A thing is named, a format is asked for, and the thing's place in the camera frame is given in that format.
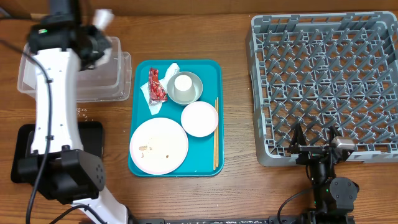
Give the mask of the white paper cup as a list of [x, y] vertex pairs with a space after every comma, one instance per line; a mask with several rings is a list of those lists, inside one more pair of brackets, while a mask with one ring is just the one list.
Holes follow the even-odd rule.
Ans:
[[174, 81], [174, 96], [178, 101], [192, 101], [195, 98], [195, 87], [188, 75], [179, 75]]

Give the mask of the black rectangular tray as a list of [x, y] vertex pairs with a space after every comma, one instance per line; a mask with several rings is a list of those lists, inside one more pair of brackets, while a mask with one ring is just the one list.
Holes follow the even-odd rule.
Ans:
[[[99, 121], [79, 121], [78, 129], [84, 151], [103, 158], [104, 151], [104, 128]], [[24, 124], [19, 128], [16, 150], [11, 169], [11, 180], [14, 183], [22, 183], [22, 179], [17, 172], [17, 163], [30, 153], [30, 147], [33, 142], [35, 124]]]

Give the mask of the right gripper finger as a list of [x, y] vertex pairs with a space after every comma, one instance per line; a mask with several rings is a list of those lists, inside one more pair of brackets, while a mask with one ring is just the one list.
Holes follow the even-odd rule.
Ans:
[[297, 123], [294, 128], [294, 135], [290, 142], [290, 148], [299, 148], [300, 146], [307, 146], [305, 135], [302, 131], [302, 127], [300, 123]]
[[335, 126], [330, 126], [328, 129], [329, 129], [329, 145], [337, 146], [338, 140], [341, 137], [341, 133], [338, 131], [338, 129]]

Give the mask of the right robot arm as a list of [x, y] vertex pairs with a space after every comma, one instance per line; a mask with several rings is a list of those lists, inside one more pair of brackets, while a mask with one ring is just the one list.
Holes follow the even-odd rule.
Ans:
[[[348, 214], [354, 210], [359, 185], [346, 177], [338, 177], [334, 166], [346, 161], [354, 152], [355, 144], [341, 135], [336, 127], [329, 127], [329, 143], [309, 146], [299, 124], [294, 126], [293, 140], [288, 152], [298, 155], [296, 164], [304, 165], [312, 186], [289, 197], [279, 207], [277, 221], [283, 223], [354, 223]], [[314, 208], [308, 208], [297, 217], [281, 217], [284, 206], [298, 196], [313, 192]]]

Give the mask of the white napkin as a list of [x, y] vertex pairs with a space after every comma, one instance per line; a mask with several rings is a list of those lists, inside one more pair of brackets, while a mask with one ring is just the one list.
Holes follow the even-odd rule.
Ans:
[[96, 9], [93, 16], [93, 25], [99, 30], [105, 30], [114, 19], [111, 9]]
[[[178, 66], [177, 63], [171, 64], [171, 66], [167, 69], [165, 73], [165, 77], [160, 80], [160, 84], [166, 88], [169, 80], [178, 72], [180, 71], [180, 67]], [[151, 115], [155, 115], [159, 113], [161, 107], [162, 107], [162, 102], [159, 103], [150, 103], [150, 96], [149, 96], [149, 83], [146, 82], [141, 86], [141, 91], [144, 95], [144, 98], [146, 100], [146, 103], [149, 107]]]

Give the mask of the red snack wrapper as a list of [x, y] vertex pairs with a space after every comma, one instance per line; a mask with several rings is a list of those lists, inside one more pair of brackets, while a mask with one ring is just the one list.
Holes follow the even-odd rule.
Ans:
[[167, 92], [159, 81], [159, 71], [155, 68], [149, 70], [149, 103], [163, 103], [167, 101]]

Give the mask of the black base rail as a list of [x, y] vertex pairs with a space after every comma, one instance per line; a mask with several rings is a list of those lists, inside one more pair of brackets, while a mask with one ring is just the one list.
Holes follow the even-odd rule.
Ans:
[[[302, 224], [302, 223], [347, 223], [347, 224], [355, 224], [354, 217], [347, 217], [342, 220], [333, 220], [326, 221], [325, 219], [320, 221], [307, 221], [304, 217], [301, 216], [281, 216], [281, 223], [283, 224]], [[268, 218], [260, 218], [260, 219], [193, 219], [193, 220], [165, 220], [163, 218], [146, 218], [146, 219], [137, 219], [134, 223], [138, 224], [279, 224], [279, 220], [276, 215], [269, 216]]]

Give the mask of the scattered rice grains on table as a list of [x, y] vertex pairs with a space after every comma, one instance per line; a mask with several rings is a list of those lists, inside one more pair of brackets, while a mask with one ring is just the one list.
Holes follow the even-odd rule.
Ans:
[[93, 119], [90, 117], [89, 112], [86, 108], [78, 107], [76, 109], [77, 118], [79, 121], [92, 121]]

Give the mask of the grey plastic dish rack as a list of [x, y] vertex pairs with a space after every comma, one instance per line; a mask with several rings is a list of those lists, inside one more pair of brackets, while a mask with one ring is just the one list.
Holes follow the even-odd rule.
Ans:
[[397, 161], [394, 13], [255, 16], [246, 43], [261, 165], [295, 164], [296, 124], [311, 146], [336, 127], [355, 143], [351, 161]]

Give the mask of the teal plastic serving tray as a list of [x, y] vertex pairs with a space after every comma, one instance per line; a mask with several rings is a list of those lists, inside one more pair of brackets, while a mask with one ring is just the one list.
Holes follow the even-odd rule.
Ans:
[[147, 83], [151, 68], [158, 69], [159, 78], [165, 77], [167, 69], [172, 63], [176, 63], [182, 72], [192, 72], [201, 79], [203, 92], [200, 101], [214, 105], [219, 100], [219, 166], [213, 167], [214, 136], [211, 134], [203, 138], [188, 136], [189, 148], [186, 159], [175, 171], [165, 174], [164, 177], [208, 177], [218, 174], [224, 166], [224, 116], [223, 116], [223, 84], [221, 67], [214, 60], [191, 59], [191, 60], [146, 60], [141, 62], [135, 72], [134, 93], [132, 103], [132, 119], [130, 135], [143, 122], [151, 118], [169, 118], [177, 123], [180, 122], [184, 109], [172, 100], [163, 103], [160, 112], [152, 115], [144, 98], [141, 86]]

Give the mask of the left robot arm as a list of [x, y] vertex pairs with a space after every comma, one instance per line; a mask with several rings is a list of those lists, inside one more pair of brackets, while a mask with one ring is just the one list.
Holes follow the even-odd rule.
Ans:
[[76, 77], [109, 59], [104, 30], [113, 17], [98, 9], [93, 23], [83, 25], [78, 1], [51, 1], [49, 15], [31, 27], [26, 57], [36, 66], [35, 131], [17, 172], [33, 194], [79, 209], [95, 223], [133, 223], [106, 188], [103, 161], [85, 151], [76, 117]]

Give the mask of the small white plate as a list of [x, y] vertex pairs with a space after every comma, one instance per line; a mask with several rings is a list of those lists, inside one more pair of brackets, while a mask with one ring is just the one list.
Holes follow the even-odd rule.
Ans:
[[204, 101], [190, 103], [182, 111], [181, 125], [191, 136], [209, 136], [218, 125], [218, 112], [214, 106]]

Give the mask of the large white dinner plate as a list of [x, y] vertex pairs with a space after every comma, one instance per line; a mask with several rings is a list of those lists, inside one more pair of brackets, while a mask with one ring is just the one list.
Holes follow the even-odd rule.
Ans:
[[188, 137], [181, 125], [168, 118], [152, 118], [133, 132], [129, 152], [141, 171], [164, 175], [182, 165], [188, 148]]

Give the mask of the grey metal bowl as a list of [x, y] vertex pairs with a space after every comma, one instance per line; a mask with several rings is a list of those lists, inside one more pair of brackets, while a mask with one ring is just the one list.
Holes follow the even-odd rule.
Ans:
[[[174, 96], [174, 81], [175, 79], [179, 76], [179, 75], [188, 75], [192, 81], [193, 81], [193, 85], [195, 87], [195, 98], [192, 101], [186, 101], [186, 102], [181, 102], [178, 101], [175, 96]], [[199, 97], [201, 96], [203, 92], [203, 84], [202, 81], [200, 80], [200, 78], [192, 73], [192, 72], [179, 72], [177, 74], [175, 74], [168, 82], [167, 84], [167, 94], [169, 96], [169, 98], [174, 101], [175, 103], [179, 104], [179, 105], [188, 105], [190, 103], [193, 103], [194, 101], [198, 100]]]

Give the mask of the right wooden chopstick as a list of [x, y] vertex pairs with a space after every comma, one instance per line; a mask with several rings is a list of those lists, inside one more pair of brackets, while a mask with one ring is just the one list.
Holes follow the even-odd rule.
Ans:
[[220, 119], [219, 119], [219, 98], [216, 98], [216, 102], [215, 102], [215, 109], [217, 112], [217, 118], [218, 118], [218, 124], [216, 127], [216, 132], [215, 132], [215, 165], [216, 168], [219, 166], [219, 123], [220, 123]]

